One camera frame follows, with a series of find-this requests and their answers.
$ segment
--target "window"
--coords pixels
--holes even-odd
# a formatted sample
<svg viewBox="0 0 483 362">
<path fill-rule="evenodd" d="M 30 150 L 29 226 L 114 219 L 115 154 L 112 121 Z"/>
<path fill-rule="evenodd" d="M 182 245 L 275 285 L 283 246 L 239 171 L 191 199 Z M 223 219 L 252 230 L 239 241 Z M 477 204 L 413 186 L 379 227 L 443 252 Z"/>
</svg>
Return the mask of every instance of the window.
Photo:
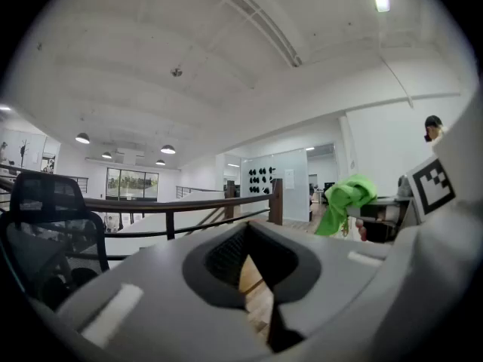
<svg viewBox="0 0 483 362">
<path fill-rule="evenodd" d="M 107 169 L 106 199 L 156 201 L 158 174 L 110 167 Z"/>
</svg>

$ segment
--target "ceiling sprinkler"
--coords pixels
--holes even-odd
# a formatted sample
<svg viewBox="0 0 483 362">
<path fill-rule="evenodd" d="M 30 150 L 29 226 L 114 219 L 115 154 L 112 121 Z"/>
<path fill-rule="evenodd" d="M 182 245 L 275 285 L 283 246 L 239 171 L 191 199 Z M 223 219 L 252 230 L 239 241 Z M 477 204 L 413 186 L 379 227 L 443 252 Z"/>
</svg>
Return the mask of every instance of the ceiling sprinkler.
<svg viewBox="0 0 483 362">
<path fill-rule="evenodd" d="M 171 74 L 177 78 L 183 74 L 183 71 L 179 67 L 175 67 L 174 69 L 171 69 Z"/>
</svg>

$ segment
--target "wooden railing post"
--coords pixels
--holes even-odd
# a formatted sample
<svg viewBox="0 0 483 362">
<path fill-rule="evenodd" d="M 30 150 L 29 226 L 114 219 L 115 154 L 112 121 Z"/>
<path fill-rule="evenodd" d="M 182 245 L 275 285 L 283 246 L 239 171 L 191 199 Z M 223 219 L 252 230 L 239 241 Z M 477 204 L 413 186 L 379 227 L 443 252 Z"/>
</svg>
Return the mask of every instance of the wooden railing post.
<svg viewBox="0 0 483 362">
<path fill-rule="evenodd" d="M 235 197 L 235 181 L 226 182 L 225 198 Z M 235 207 L 225 207 L 225 219 L 232 219 Z"/>
<path fill-rule="evenodd" d="M 174 212 L 166 212 L 166 237 L 174 240 Z"/>
<path fill-rule="evenodd" d="M 277 178 L 272 183 L 273 199 L 269 200 L 269 222 L 282 225 L 284 214 L 284 189 L 282 179 Z"/>
</svg>

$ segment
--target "person's hand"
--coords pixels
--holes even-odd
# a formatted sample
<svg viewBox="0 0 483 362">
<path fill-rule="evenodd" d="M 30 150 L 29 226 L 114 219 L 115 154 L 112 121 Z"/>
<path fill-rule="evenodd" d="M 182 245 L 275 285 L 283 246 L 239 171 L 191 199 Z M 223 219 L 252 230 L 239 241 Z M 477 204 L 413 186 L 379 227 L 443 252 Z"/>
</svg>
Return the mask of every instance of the person's hand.
<svg viewBox="0 0 483 362">
<path fill-rule="evenodd" d="M 364 227 L 364 221 L 357 219 L 355 221 L 355 226 L 359 230 L 359 234 L 361 235 L 361 240 L 367 241 L 368 240 L 368 230 Z"/>
</svg>

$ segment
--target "chair backrest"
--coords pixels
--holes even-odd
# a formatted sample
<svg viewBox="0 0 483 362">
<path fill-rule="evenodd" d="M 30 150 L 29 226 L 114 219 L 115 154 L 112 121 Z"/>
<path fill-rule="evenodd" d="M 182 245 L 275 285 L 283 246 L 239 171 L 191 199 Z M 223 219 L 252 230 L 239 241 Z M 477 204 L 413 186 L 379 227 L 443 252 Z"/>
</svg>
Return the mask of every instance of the chair backrest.
<svg viewBox="0 0 483 362">
<path fill-rule="evenodd" d="M 102 219 L 68 177 L 21 173 L 0 240 L 24 290 L 51 308 L 109 269 Z"/>
</svg>

